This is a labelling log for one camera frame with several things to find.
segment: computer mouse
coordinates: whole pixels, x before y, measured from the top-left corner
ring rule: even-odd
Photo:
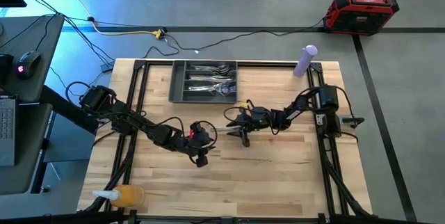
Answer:
[[[15,65],[17,77],[19,79],[31,78],[35,74],[41,58],[40,53],[37,51],[29,51],[23,54]]]

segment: red portable power station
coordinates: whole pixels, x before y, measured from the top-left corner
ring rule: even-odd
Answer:
[[[334,0],[323,23],[328,33],[373,35],[398,10],[397,0]]]

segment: black desk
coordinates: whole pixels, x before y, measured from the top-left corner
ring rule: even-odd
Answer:
[[[40,39],[45,34],[45,24],[52,15],[40,18],[31,28],[23,32],[19,37],[9,42],[0,49],[2,54],[14,56],[16,62],[25,52],[35,50]],[[38,17],[7,17],[0,18],[3,24],[3,35],[0,35],[0,45],[16,36],[27,26],[32,24]],[[48,34],[40,45],[39,52],[42,59],[38,64],[37,71],[31,79],[20,80],[13,70],[6,78],[5,88],[14,95],[19,95],[20,102],[48,103],[53,106],[53,111],[71,120],[74,124],[94,134],[97,121],[87,118],[87,115],[76,106],[70,104],[66,99],[45,86],[49,66],[51,64],[57,41],[62,30],[63,17],[56,16],[48,24]]]
[[[49,104],[17,107],[15,166],[0,166],[0,195],[24,193],[31,184],[35,163],[42,147],[52,107]]]

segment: laptop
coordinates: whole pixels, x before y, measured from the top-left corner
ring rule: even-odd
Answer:
[[[17,98],[0,84],[0,166],[15,165]]]

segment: black metal frame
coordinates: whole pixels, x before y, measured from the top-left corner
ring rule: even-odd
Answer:
[[[136,105],[136,111],[142,110],[143,100],[145,93],[142,93],[142,91],[145,91],[148,81],[148,74],[149,74],[149,67],[151,65],[172,65],[173,60],[162,60],[162,61],[153,61],[153,60],[136,60],[133,65],[133,74],[131,76],[130,81],[130,87],[129,87],[129,93],[127,95],[127,105],[131,106],[131,102],[134,98],[135,88],[136,88],[136,82],[138,79],[138,73],[139,70],[143,67],[143,75],[142,75],[142,81],[140,83],[140,94],[138,96],[138,101]],[[278,61],[278,62],[262,62],[262,61],[238,61],[239,67],[288,67],[293,68],[295,67],[295,63],[292,62],[286,62],[286,61]],[[316,72],[316,76],[318,77],[318,83],[320,85],[323,85],[324,82],[324,76],[323,76],[323,67],[321,66],[321,63],[312,63],[311,67],[308,68],[307,71],[307,77],[308,77],[308,84],[309,87],[314,87],[316,84],[314,83],[313,78],[313,72]],[[318,100],[316,97],[313,98],[314,106],[318,106]],[[322,129],[321,126],[318,126],[316,124],[316,131],[317,131],[317,139],[318,139],[318,148],[320,151],[320,156],[322,152],[326,152],[326,146],[324,144],[324,137],[322,135]],[[135,147],[136,146],[136,139],[137,139],[137,130],[131,133],[131,140],[130,140],[130,146]],[[116,148],[116,155],[115,155],[115,161],[113,164],[113,173],[111,174],[111,177],[114,176],[115,171],[119,168],[120,161],[122,158],[122,152],[124,147],[124,140],[125,136],[123,134],[120,135],[118,146]],[[332,155],[332,162],[334,164],[335,169],[339,172],[341,176],[341,169],[340,169],[340,163],[339,163],[339,157],[337,152],[337,146],[334,144],[330,145],[330,149],[333,153]],[[335,207],[334,207],[334,197],[332,195],[332,187],[330,183],[330,176],[326,169],[322,166],[322,173],[323,173],[323,183],[325,187],[325,194],[326,194],[326,204],[328,209],[328,214],[334,215],[335,214]],[[123,184],[128,184],[131,174],[131,164],[128,168],[128,170],[124,174]],[[346,204],[345,198],[342,196],[341,192],[339,192],[340,195],[340,203],[341,203],[341,213],[342,214],[348,214],[348,206]],[[106,203],[105,211],[111,211],[111,206],[109,205],[109,202]],[[180,216],[137,216],[137,221],[148,221],[148,220],[165,220],[165,221],[203,221],[209,219],[208,217],[202,218],[191,218],[191,217],[180,217]],[[320,223],[320,218],[240,218],[237,219],[240,220],[250,220],[250,221],[260,221],[260,222],[285,222],[285,223]]]

